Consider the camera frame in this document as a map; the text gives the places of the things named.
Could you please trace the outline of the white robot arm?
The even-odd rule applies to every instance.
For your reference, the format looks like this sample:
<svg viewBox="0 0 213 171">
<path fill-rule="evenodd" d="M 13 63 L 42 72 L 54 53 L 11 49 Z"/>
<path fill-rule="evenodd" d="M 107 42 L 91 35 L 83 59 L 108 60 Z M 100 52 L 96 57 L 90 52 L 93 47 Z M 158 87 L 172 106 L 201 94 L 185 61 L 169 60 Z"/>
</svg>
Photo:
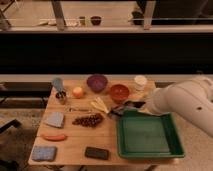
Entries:
<svg viewBox="0 0 213 171">
<path fill-rule="evenodd" d="M 138 102 L 150 115 L 179 114 L 213 138 L 213 80 L 196 76 L 140 95 Z"/>
</svg>

